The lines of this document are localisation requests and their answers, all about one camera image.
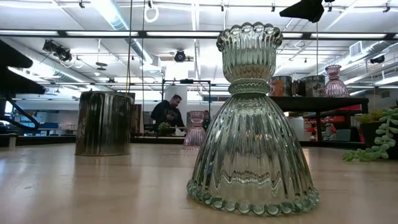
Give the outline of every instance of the potted plant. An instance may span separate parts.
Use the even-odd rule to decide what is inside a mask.
[[[170,124],[167,122],[160,123],[157,127],[159,136],[167,136],[170,133]]]
[[[390,109],[387,108],[380,113],[381,117],[379,122],[368,122],[374,121],[375,115],[358,117],[357,121],[363,122],[363,124],[372,124],[372,126],[365,126],[366,128],[374,128],[373,142],[369,142],[371,136],[370,130],[363,130],[361,127],[365,143],[368,146],[366,150],[358,149],[357,151],[346,152],[343,155],[345,161],[352,161],[353,159],[359,159],[360,161],[373,161],[378,158],[383,159],[398,159],[398,148],[396,141],[398,141],[398,108]]]

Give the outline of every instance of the man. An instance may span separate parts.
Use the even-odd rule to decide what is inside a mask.
[[[155,106],[150,114],[150,117],[156,120],[155,131],[158,131],[157,127],[163,122],[168,122],[171,127],[185,126],[182,121],[180,110],[177,108],[181,100],[181,96],[174,95],[170,101],[164,100]]]

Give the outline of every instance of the string of pearls plant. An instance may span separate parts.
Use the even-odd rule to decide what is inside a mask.
[[[390,124],[398,125],[398,108],[387,108],[382,112],[383,117],[379,119],[380,122],[385,122],[376,130],[376,134],[381,134],[381,137],[374,138],[376,146],[367,148],[365,150],[358,149],[357,151],[350,151],[343,154],[345,161],[352,161],[358,159],[362,162],[373,161],[378,158],[388,159],[387,150],[396,145],[393,139],[394,134],[398,134],[398,129],[390,127]]]

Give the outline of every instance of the ceiling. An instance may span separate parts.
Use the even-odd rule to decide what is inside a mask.
[[[92,0],[91,2],[94,1],[106,2],[107,0]],[[0,2],[0,29],[112,30],[112,27],[98,8],[94,7],[94,4],[90,1],[83,1],[85,8],[82,9],[78,4],[79,2],[79,0],[3,0]],[[116,2],[123,18],[128,23],[130,1]],[[252,23],[261,21],[272,23],[285,31],[315,32],[317,30],[317,25],[308,21],[279,16],[280,10],[298,2],[298,0],[153,1],[152,4],[159,8],[159,17],[154,22],[146,22],[144,19],[144,4],[146,5],[147,1],[145,3],[134,1],[130,20],[132,30],[192,30],[192,9],[195,9],[192,8],[192,2],[197,4],[196,30],[223,30],[224,17],[226,28],[247,21]],[[224,2],[225,5],[224,12],[221,12],[221,2]],[[273,2],[276,6],[275,12],[271,12]],[[383,13],[386,2],[389,2],[391,10]],[[332,6],[333,10],[331,12],[325,11],[318,23],[320,32],[396,32],[398,30],[398,25],[394,22],[398,16],[398,0],[336,0]],[[152,18],[154,10],[148,11],[147,16]],[[52,55],[44,59],[47,56],[47,53],[42,50],[44,38],[11,38],[11,41],[41,55],[34,58],[44,60],[43,64],[54,70],[71,71],[72,74],[78,73],[88,80],[96,82],[105,82],[109,78],[116,78],[118,82],[125,82],[129,50],[125,40],[102,39],[99,49],[98,39],[52,38],[52,40],[71,49],[72,54],[78,56],[83,62],[83,66],[77,66],[80,63],[76,63],[76,66],[65,64],[67,67],[71,66],[66,68],[59,65],[57,58]],[[139,39],[138,41],[150,54],[160,57],[162,67],[174,63],[172,54],[177,49],[184,49],[187,56],[195,58],[193,39]],[[355,42],[347,40],[319,41],[318,68],[323,68],[327,63],[349,52],[350,45]],[[227,83],[223,78],[222,58],[215,46],[215,40],[200,39],[197,40],[197,44],[200,53],[198,61],[201,79]],[[395,56],[395,52],[389,53],[389,63],[395,62]],[[106,71],[97,71],[96,62],[107,63]],[[187,64],[189,69],[189,78],[195,78],[193,60],[184,63]],[[360,61],[358,63],[356,68],[364,64]],[[145,82],[161,81],[161,73],[142,73],[140,66],[141,63],[135,56],[135,60],[131,60],[130,64],[131,76],[139,78],[134,79],[134,81],[140,82],[142,76],[148,77],[144,79]],[[317,42],[285,40],[279,48],[277,66],[276,75],[304,77],[316,72]],[[358,71],[351,68],[349,72],[346,72],[346,79],[358,75]]]

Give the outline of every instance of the metal canister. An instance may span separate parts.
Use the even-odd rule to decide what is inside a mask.
[[[322,97],[325,90],[325,77],[323,75],[312,75],[300,79],[305,84],[305,96]]]
[[[87,91],[80,96],[76,137],[78,156],[129,154],[134,98],[107,91]]]
[[[269,96],[292,96],[292,77],[279,75],[272,77],[268,85],[270,86]]]

